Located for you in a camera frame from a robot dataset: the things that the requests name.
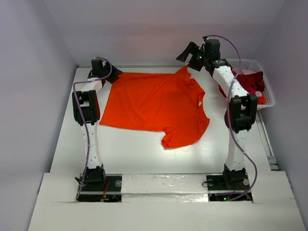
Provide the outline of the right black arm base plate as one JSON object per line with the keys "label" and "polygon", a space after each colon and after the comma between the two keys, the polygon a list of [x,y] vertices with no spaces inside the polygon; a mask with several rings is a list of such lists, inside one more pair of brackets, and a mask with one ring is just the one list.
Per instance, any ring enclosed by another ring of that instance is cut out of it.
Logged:
{"label": "right black arm base plate", "polygon": [[227,186],[222,175],[207,175],[202,186],[207,189],[210,202],[253,201],[251,192],[246,192],[250,188],[247,175],[231,186]]}

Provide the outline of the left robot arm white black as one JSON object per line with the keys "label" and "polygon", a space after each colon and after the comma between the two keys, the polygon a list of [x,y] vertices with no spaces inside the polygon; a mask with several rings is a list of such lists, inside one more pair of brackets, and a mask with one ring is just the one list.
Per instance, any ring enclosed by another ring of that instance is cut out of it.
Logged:
{"label": "left robot arm white black", "polygon": [[81,128],[86,152],[85,169],[76,180],[81,187],[91,185],[101,190],[106,186],[106,176],[98,147],[97,127],[101,118],[98,93],[106,82],[116,82],[122,71],[102,57],[92,59],[91,67],[87,80],[73,84],[73,116]]}

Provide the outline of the orange t shirt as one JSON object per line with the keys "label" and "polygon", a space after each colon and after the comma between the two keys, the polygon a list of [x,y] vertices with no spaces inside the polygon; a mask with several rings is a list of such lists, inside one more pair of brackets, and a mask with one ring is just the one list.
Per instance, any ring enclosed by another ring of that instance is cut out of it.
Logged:
{"label": "orange t shirt", "polygon": [[175,73],[124,72],[112,84],[100,125],[164,132],[165,149],[191,145],[210,123],[204,96],[187,66]]}

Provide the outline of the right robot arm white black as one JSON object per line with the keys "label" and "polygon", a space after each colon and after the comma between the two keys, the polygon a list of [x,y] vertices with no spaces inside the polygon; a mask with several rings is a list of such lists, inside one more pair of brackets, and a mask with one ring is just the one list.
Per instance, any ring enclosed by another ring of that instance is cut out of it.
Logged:
{"label": "right robot arm white black", "polygon": [[188,67],[196,71],[205,68],[227,96],[225,124],[230,134],[228,156],[222,174],[208,175],[205,182],[210,191],[234,190],[246,179],[244,148],[248,133],[256,121],[258,99],[241,86],[229,62],[221,58],[220,41],[208,37],[203,40],[201,46],[190,42],[176,59],[185,62],[191,55]]}

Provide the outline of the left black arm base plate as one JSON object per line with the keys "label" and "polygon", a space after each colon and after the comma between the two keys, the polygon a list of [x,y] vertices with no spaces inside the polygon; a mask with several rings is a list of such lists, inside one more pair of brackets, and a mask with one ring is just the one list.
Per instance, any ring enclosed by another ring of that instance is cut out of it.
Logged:
{"label": "left black arm base plate", "polygon": [[79,202],[117,203],[122,201],[122,175],[107,175],[106,185],[95,182],[83,185],[77,198]]}

